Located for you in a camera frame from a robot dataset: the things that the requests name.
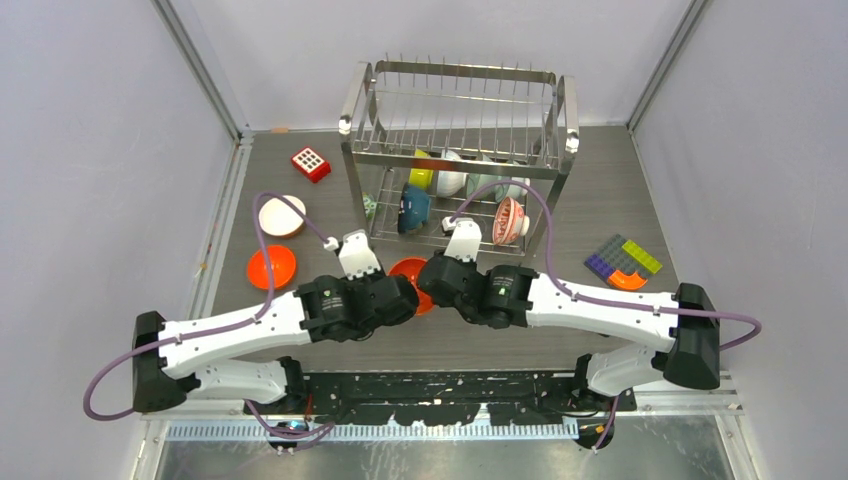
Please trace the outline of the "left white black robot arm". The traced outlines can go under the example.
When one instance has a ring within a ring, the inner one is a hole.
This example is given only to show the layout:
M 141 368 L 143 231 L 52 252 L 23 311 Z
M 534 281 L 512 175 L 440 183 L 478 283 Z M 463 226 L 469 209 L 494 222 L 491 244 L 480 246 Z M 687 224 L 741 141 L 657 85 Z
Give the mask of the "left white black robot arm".
M 149 311 L 135 320 L 132 408 L 168 410 L 190 398 L 248 399 L 298 412 L 307 389 L 294 362 L 250 364 L 242 356 L 282 346 L 368 338 L 415 316 L 419 298 L 404 276 L 360 279 L 321 275 L 271 302 L 258 318 L 244 308 L 217 316 L 168 321 Z

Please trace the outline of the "orange bowl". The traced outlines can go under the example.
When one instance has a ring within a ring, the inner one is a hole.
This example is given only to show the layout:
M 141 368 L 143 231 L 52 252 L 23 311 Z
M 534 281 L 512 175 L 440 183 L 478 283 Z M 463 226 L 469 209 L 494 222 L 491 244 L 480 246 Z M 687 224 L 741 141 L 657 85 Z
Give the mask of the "orange bowl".
M 246 277 L 252 286 L 268 290 L 271 285 L 269 275 L 272 275 L 274 289 L 281 290 L 297 273 L 297 257 L 291 249 L 282 245 L 268 246 L 267 254 L 270 268 L 267 268 L 263 252 L 257 250 L 247 262 Z
M 420 290 L 417 285 L 418 276 L 426 263 L 427 260 L 423 257 L 406 257 L 396 262 L 389 270 L 390 275 L 407 278 L 415 288 L 418 296 L 417 316 L 423 316 L 434 308 L 431 297 Z

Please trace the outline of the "dark blue bowl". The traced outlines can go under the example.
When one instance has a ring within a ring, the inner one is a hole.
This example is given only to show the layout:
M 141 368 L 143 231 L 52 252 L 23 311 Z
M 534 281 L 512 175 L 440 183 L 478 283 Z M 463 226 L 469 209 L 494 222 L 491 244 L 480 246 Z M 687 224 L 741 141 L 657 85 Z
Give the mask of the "dark blue bowl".
M 399 201 L 398 233 L 411 234 L 420 230 L 428 222 L 429 214 L 430 196 L 425 190 L 406 183 Z

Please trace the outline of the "red white patterned bowl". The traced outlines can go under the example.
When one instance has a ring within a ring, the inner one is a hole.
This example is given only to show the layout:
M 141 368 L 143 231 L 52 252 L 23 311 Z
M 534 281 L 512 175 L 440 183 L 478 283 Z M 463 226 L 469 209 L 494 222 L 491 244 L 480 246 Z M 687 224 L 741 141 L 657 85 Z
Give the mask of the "red white patterned bowl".
M 530 227 L 530 220 L 519 201 L 505 197 L 495 213 L 492 241 L 495 245 L 511 244 L 524 237 Z

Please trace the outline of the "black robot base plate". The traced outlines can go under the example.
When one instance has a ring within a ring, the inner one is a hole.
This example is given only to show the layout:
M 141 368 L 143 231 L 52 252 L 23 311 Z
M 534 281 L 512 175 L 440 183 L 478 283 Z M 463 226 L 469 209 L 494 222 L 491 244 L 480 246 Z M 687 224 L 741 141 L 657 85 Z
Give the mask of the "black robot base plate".
M 511 426 L 603 417 L 613 403 L 580 389 L 569 371 L 314 372 L 256 408 L 338 425 L 468 425 L 487 414 L 492 425 Z

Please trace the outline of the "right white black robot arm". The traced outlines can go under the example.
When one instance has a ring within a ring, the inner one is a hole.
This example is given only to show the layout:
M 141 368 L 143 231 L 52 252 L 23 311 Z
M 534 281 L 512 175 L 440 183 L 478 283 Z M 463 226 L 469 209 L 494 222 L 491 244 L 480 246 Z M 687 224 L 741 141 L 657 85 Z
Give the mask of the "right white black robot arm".
M 603 290 L 515 265 L 481 273 L 475 262 L 443 254 L 426 262 L 417 285 L 471 324 L 563 327 L 626 340 L 625 347 L 579 358 L 570 392 L 584 410 L 661 379 L 693 390 L 720 384 L 719 325 L 696 285 L 682 284 L 675 293 Z

